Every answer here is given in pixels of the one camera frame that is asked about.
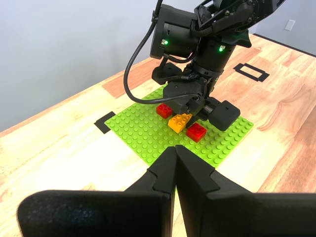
wooden tabletop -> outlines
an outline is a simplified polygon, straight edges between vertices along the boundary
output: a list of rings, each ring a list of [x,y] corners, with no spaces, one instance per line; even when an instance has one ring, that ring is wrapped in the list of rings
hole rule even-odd
[[[251,41],[250,49],[236,48],[212,96],[230,101],[255,126],[217,170],[253,192],[315,192],[316,59],[256,36]],[[239,63],[270,76],[251,80],[234,71]],[[149,58],[133,66],[134,95],[160,87],[151,80],[158,65]],[[147,165],[124,142],[94,125],[133,103],[122,78],[120,72],[0,133],[1,237],[21,236],[16,209],[32,193],[125,190],[145,173]],[[173,236],[186,236],[178,197]]]

orange lego brick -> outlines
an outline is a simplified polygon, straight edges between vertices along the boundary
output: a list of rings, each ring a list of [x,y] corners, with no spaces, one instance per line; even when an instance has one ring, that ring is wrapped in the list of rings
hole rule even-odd
[[[168,126],[171,127],[176,133],[179,133],[186,127],[191,117],[191,114],[176,115],[169,120]]]

lego baseplate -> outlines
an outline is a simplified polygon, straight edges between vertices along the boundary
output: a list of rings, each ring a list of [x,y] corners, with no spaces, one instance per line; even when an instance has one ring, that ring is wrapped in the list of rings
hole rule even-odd
[[[144,99],[162,97],[163,86]],[[151,165],[169,146],[183,145],[217,167],[253,127],[253,123],[239,117],[225,132],[208,121],[197,121],[207,129],[198,143],[191,140],[185,128],[179,134],[168,126],[171,117],[163,119],[156,113],[158,105],[135,103],[112,117],[105,124],[122,139],[145,163]]]

wall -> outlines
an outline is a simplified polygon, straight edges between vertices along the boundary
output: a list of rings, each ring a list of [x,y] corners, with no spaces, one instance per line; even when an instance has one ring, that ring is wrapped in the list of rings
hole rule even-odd
[[[286,0],[271,16],[257,25],[256,33],[316,55],[316,0]],[[296,21],[292,31],[288,20]]]
[[[200,1],[163,3],[193,11]],[[0,131],[124,70],[156,2],[1,1]]]

wall outlet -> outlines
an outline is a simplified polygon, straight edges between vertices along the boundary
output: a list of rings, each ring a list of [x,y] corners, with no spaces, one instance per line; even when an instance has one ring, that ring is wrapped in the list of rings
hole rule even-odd
[[[286,24],[285,29],[288,30],[288,31],[291,31],[292,28],[293,28],[293,26],[294,26],[294,24],[295,24],[295,21],[293,21],[293,20],[288,20],[288,23]]]

